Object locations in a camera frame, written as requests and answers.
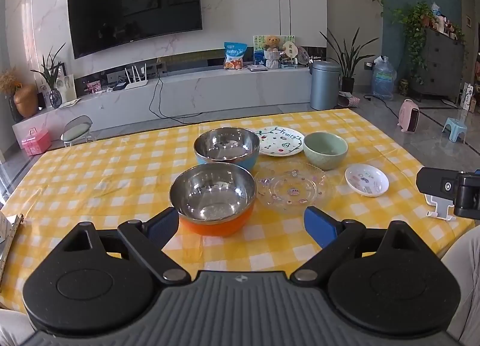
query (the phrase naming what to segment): white pants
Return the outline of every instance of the white pants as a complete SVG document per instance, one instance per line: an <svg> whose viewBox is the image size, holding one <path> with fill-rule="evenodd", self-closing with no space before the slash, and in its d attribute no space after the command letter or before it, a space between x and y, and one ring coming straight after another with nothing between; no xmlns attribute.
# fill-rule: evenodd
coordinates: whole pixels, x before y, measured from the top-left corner
<svg viewBox="0 0 480 346"><path fill-rule="evenodd" d="M465 346L480 346L480 226L460 237L442 262L457 279L461 292L448 332ZM25 314L0 309L0 346L18 346L33 332Z"/></svg>

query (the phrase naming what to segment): marble tv cabinet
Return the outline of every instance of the marble tv cabinet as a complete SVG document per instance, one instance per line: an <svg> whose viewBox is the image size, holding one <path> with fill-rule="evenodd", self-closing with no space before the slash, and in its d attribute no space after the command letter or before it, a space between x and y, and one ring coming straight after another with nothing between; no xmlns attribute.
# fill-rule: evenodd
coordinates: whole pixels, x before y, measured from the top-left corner
<svg viewBox="0 0 480 346"><path fill-rule="evenodd" d="M21 146L31 128L47 128L51 139L59 140L66 123L83 114L92 119L91 130L98 131L156 120L161 114L172 117L309 102L310 88L311 75L304 67L263 72L243 69L178 74L151 79L145 86L135 89L89 94L71 107L43 109L13 125L13 131Z"/></svg>

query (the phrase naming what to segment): tablecloth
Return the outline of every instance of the tablecloth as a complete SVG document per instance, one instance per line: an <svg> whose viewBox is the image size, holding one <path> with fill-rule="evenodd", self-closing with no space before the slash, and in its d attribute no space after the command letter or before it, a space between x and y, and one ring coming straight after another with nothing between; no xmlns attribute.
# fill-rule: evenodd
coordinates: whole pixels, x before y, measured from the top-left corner
<svg viewBox="0 0 480 346"><path fill-rule="evenodd" d="M181 126L100 140L47 152L32 167L2 211L23 213L5 270L0 302L23 311L22 286L52 248L80 221L97 229L116 228L129 219L146 221L170 206L171 183L196 165L193 143L201 133L222 127L294 128L305 135L328 131L349 143L342 165L328 172L333 198L323 208L332 217L356 219L386 228L406 221L435 251L448 248L473 222L426 217L431 209L415 185L421 164L386 134L348 109L289 113ZM259 162L307 161L303 152L285 158L260 156ZM377 198L354 193L346 184L349 164L380 168L390 180ZM229 237L207 237L180 226L164 252L195 277L199 269L284 270L289 275L320 248L303 228L302 215L277 214L255 203L246 226Z"/></svg>

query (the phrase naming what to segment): space heater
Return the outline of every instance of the space heater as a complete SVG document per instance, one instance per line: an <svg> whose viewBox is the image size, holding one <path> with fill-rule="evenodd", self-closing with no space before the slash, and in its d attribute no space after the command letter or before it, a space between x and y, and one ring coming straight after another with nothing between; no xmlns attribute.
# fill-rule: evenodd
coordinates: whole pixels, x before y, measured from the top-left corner
<svg viewBox="0 0 480 346"><path fill-rule="evenodd" d="M419 122L419 107L412 100L405 100L398 114L398 125L402 127L402 132L415 132Z"/></svg>

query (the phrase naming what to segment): blue metal bowl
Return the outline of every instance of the blue metal bowl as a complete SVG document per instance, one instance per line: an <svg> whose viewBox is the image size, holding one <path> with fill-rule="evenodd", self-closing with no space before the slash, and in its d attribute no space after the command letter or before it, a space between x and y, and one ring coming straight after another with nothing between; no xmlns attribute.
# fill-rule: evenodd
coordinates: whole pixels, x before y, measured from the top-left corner
<svg viewBox="0 0 480 346"><path fill-rule="evenodd" d="M244 128L218 128L198 136L193 144L200 164L229 162L251 170L260 150L260 139Z"/></svg>

